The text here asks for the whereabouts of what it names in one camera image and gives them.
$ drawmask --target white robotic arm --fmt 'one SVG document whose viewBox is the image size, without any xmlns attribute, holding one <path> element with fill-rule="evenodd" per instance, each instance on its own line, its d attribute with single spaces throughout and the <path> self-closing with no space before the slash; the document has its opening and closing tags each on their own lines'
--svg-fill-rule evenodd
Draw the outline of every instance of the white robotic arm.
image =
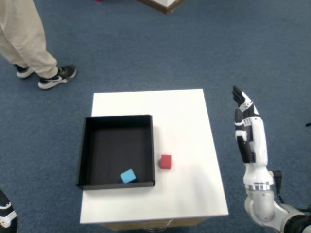
<svg viewBox="0 0 311 233">
<path fill-rule="evenodd" d="M 297 209 L 274 201 L 274 173 L 267 170 L 268 155 L 263 121 L 250 98 L 237 87 L 233 97 L 235 137 L 246 166 L 244 185 L 248 197 L 245 209 L 259 225 L 281 233 L 311 233 L 311 218 Z"/>
<path fill-rule="evenodd" d="M 0 189 L 0 233 L 17 232 L 17 215 L 10 201 Z"/>
</svg>

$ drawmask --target blue carpet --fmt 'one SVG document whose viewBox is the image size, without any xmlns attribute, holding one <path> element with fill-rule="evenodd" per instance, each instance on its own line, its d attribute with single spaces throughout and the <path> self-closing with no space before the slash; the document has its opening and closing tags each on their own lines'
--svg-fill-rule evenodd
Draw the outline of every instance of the blue carpet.
<svg viewBox="0 0 311 233">
<path fill-rule="evenodd" d="M 135 0 L 35 3 L 48 51 L 79 70 L 69 84 L 41 91 L 35 75 L 20 80 L 0 58 L 0 186 L 19 233 L 110 232 L 79 224 L 75 178 L 94 92 L 204 89 L 230 215 L 167 232 L 271 232 L 244 210 L 233 85 L 264 119 L 269 169 L 283 171 L 283 198 L 311 202 L 309 0 L 187 0 L 169 16 Z"/>
</svg>

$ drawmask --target black sneaker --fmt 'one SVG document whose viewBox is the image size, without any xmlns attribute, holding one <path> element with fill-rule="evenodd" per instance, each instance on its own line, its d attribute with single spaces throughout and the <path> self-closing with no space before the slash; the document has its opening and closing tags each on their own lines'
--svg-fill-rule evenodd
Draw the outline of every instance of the black sneaker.
<svg viewBox="0 0 311 233">
<path fill-rule="evenodd" d="M 38 86 L 41 89 L 50 89 L 60 83 L 69 82 L 76 74 L 77 68 L 74 65 L 59 67 L 58 73 L 54 77 L 50 79 L 39 78 Z"/>
<path fill-rule="evenodd" d="M 14 65 L 17 69 L 17 73 L 16 75 L 21 78 L 21 79 L 25 79 L 27 77 L 29 77 L 34 71 L 32 69 L 30 69 L 29 67 L 27 68 L 22 68 L 19 65 Z"/>
</svg>

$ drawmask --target leg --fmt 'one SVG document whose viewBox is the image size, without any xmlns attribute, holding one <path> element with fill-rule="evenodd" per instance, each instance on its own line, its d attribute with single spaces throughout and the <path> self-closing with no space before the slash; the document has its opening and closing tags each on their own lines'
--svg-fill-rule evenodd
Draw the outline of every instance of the leg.
<svg viewBox="0 0 311 233">
<path fill-rule="evenodd" d="M 40 77 L 48 79 L 57 74 L 57 61 L 46 51 L 44 29 L 33 0 L 0 0 L 0 27 Z"/>
<path fill-rule="evenodd" d="M 6 39 L 3 30 L 0 27 L 0 53 L 3 57 L 13 65 L 19 65 L 22 68 L 28 67 L 27 63 L 22 59 L 16 49 Z"/>
</svg>

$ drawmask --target cable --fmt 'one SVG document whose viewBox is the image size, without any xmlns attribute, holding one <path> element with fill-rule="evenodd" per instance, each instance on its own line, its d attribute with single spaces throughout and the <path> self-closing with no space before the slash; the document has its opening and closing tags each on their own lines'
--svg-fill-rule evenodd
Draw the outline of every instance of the cable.
<svg viewBox="0 0 311 233">
<path fill-rule="evenodd" d="M 277 197 L 282 204 L 285 204 L 285 201 L 283 200 L 283 198 L 281 196 L 282 172 L 281 171 L 273 171 L 273 178 L 274 178 L 274 181 L 276 183 Z M 301 208 L 296 208 L 296 207 L 295 207 L 295 209 L 297 209 L 301 212 L 311 213 L 311 204 L 308 205 L 308 207 L 306 209 L 301 209 Z"/>
</svg>

